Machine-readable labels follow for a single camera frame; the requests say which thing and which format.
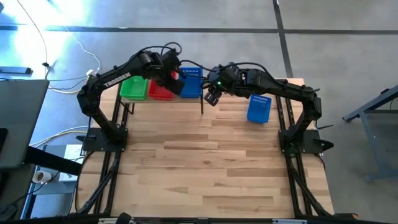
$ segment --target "small blue basket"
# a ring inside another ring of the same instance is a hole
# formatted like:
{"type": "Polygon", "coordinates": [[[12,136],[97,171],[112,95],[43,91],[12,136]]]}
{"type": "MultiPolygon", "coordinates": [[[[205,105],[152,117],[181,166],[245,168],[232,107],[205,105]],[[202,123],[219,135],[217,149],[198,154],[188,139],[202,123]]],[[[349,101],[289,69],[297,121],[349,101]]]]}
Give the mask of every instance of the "small blue basket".
{"type": "Polygon", "coordinates": [[[191,77],[186,75],[186,78],[179,76],[179,80],[185,83],[184,88],[181,91],[181,98],[199,98],[203,90],[201,89],[202,82],[202,69],[201,68],[180,68],[181,71],[188,75],[194,75],[197,77],[191,77]]]}
{"type": "Polygon", "coordinates": [[[271,98],[260,95],[251,95],[248,109],[248,120],[260,124],[268,122],[271,110],[271,98]]]}

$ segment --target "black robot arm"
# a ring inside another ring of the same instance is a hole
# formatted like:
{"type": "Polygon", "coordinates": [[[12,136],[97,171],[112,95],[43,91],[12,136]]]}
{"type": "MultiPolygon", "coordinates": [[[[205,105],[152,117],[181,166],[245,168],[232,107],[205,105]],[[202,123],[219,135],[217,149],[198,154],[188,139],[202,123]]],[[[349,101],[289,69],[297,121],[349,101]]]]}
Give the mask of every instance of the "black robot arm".
{"type": "Polygon", "coordinates": [[[291,100],[302,102],[303,111],[295,125],[289,130],[279,131],[280,148],[282,152],[297,152],[306,144],[310,151],[324,151],[331,147],[330,142],[320,143],[318,131],[306,131],[312,121],[322,116],[321,99],[316,91],[309,86],[299,86],[287,80],[276,80],[264,69],[240,69],[235,63],[215,67],[208,74],[208,81],[203,88],[208,88],[205,100],[216,105],[222,93],[249,98],[252,94],[270,93],[291,100]]]}
{"type": "Polygon", "coordinates": [[[108,143],[122,141],[116,124],[108,121],[100,110],[101,94],[104,90],[134,76],[150,78],[160,86],[179,95],[184,84],[175,80],[171,74],[178,70],[178,52],[169,50],[163,55],[157,52],[140,50],[126,63],[114,66],[112,70],[96,77],[91,76],[77,95],[81,111],[92,117],[101,127],[104,140],[108,143]]]}

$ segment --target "black metal frame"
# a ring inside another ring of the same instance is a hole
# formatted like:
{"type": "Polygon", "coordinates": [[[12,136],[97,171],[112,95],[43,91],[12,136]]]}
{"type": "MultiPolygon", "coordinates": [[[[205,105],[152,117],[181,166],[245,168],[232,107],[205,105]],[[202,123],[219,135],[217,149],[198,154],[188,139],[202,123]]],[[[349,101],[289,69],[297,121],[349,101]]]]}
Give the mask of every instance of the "black metal frame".
{"type": "MultiPolygon", "coordinates": [[[[112,122],[116,123],[118,120],[118,113],[120,109],[120,86],[118,89],[118,95],[116,97],[115,101],[115,106],[114,106],[114,111],[113,111],[113,117],[112,117],[112,122]]],[[[282,107],[282,102],[279,96],[276,96],[276,102],[277,102],[277,111],[279,115],[279,123],[280,123],[280,128],[281,130],[286,129],[285,125],[285,120],[284,120],[284,112],[283,112],[283,107],[282,107]]],[[[289,99],[286,99],[286,105],[287,105],[287,111],[288,111],[288,117],[289,117],[289,123],[293,124],[294,123],[294,117],[293,117],[293,111],[292,111],[292,105],[289,99]]],[[[122,115],[122,121],[121,121],[121,128],[126,128],[127,125],[127,116],[129,113],[129,104],[125,104],[124,110],[123,110],[123,115],[122,115]]],[[[103,167],[101,171],[101,178],[100,180],[104,181],[105,179],[109,179],[109,172],[108,172],[108,167],[109,167],[109,159],[110,155],[112,152],[104,152],[105,157],[104,157],[104,162],[103,162],[103,167]]],[[[36,218],[36,219],[26,219],[26,220],[12,220],[12,221],[7,221],[6,223],[15,223],[15,224],[26,224],[26,223],[31,223],[31,224],[43,224],[43,223],[95,223],[97,224],[101,218],[110,218],[111,217],[111,209],[113,206],[113,197],[114,197],[114,191],[116,188],[116,180],[118,178],[118,169],[119,169],[119,163],[120,163],[120,158],[121,158],[121,153],[122,152],[115,152],[115,158],[116,160],[114,161],[114,164],[116,166],[111,166],[114,167],[115,172],[110,178],[110,188],[109,188],[109,194],[106,202],[106,208],[104,212],[100,213],[100,207],[101,207],[101,198],[102,198],[102,190],[98,191],[97,194],[98,199],[95,201],[95,207],[93,210],[93,214],[87,214],[87,213],[73,213],[68,216],[64,217],[50,217],[50,218],[36,218]]],[[[284,154],[285,159],[286,159],[286,164],[287,164],[287,172],[288,172],[288,178],[289,178],[289,185],[290,185],[290,193],[292,195],[292,204],[293,204],[293,209],[294,209],[294,218],[292,219],[280,219],[280,218],[181,218],[181,217],[176,217],[176,218],[162,218],[162,217],[134,217],[134,222],[135,223],[148,223],[148,224],[178,224],[181,222],[185,223],[197,223],[197,224],[224,224],[224,223],[254,223],[254,224],[260,224],[260,223],[276,223],[276,224],[294,224],[294,223],[299,223],[299,224],[334,224],[334,223],[346,223],[346,224],[382,224],[379,222],[369,222],[369,221],[362,221],[362,220],[356,220],[351,216],[340,216],[340,215],[330,215],[328,212],[326,212],[322,206],[316,201],[315,197],[311,194],[309,189],[307,188],[306,182],[305,182],[305,175],[304,175],[304,169],[303,169],[303,163],[302,163],[302,158],[301,154],[298,152],[296,157],[297,160],[297,167],[298,170],[296,170],[293,166],[292,163],[292,156],[291,153],[285,153],[284,154]],[[303,197],[305,201],[305,214],[303,214],[300,210],[299,207],[299,200],[297,197],[297,189],[295,182],[300,186],[303,192],[303,197]],[[312,207],[313,209],[318,213],[319,216],[313,216],[312,215],[312,207]]]]}
{"type": "Polygon", "coordinates": [[[30,196],[30,200],[29,200],[29,203],[27,203],[26,212],[25,212],[23,218],[30,218],[32,216],[33,206],[35,205],[35,202],[36,202],[36,196],[37,195],[35,195],[35,194],[32,194],[30,196]]]}
{"type": "MultiPolygon", "coordinates": [[[[127,134],[128,134],[128,129],[126,127],[127,125],[127,116],[128,114],[134,114],[134,106],[135,104],[132,104],[131,110],[129,109],[130,104],[129,103],[122,103],[121,102],[121,97],[120,97],[120,90],[121,90],[121,84],[118,86],[118,94],[116,96],[116,101],[114,104],[114,110],[113,110],[113,115],[112,115],[112,120],[108,121],[109,124],[117,127],[121,133],[123,133],[123,142],[115,143],[115,144],[110,144],[105,141],[105,138],[102,135],[102,131],[100,128],[96,128],[93,130],[91,128],[87,135],[84,136],[79,136],[79,139],[83,141],[83,150],[84,151],[104,151],[104,161],[103,161],[103,166],[101,169],[101,175],[99,179],[99,184],[98,187],[95,189],[91,197],[88,199],[88,201],[83,205],[82,208],[80,208],[77,213],[78,214],[88,214],[88,212],[91,210],[92,206],[94,206],[94,213],[100,213],[101,210],[101,201],[102,201],[102,196],[103,196],[103,190],[106,186],[106,184],[110,182],[110,188],[109,188],[109,194],[106,202],[106,207],[103,211],[104,214],[110,215],[111,214],[111,209],[113,205],[113,196],[114,196],[114,191],[116,188],[116,180],[118,177],[118,169],[119,169],[119,164],[121,160],[121,154],[126,148],[126,142],[127,142],[127,134]],[[123,106],[123,116],[121,120],[121,125],[116,124],[118,120],[118,113],[120,109],[120,105],[123,106]],[[112,152],[115,152],[114,156],[114,161],[112,166],[108,169],[109,167],[109,159],[110,155],[112,152]]],[[[203,114],[203,94],[200,96],[200,105],[201,105],[201,113],[203,114]]]]}

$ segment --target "wooden tabletop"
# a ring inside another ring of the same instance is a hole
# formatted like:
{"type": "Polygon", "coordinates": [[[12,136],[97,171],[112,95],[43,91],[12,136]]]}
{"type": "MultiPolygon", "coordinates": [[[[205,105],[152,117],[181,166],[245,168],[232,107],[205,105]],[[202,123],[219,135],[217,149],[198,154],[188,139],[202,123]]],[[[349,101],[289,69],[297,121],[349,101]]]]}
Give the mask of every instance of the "wooden tabletop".
{"type": "MultiPolygon", "coordinates": [[[[302,85],[303,79],[289,82],[302,85]]],[[[102,94],[101,109],[109,119],[116,92],[114,87],[102,94]]],[[[228,95],[215,107],[205,103],[203,115],[199,106],[190,103],[136,105],[128,118],[128,147],[122,154],[112,215],[292,218],[275,97],[269,97],[267,124],[247,121],[249,100],[228,95]]],[[[302,105],[292,101],[292,106],[297,119],[302,105]]],[[[94,153],[83,168],[80,206],[98,185],[103,155],[94,153]]],[[[333,213],[321,161],[305,154],[303,163],[309,189],[333,213]]],[[[298,195],[304,212],[301,191],[298,195]]]]}

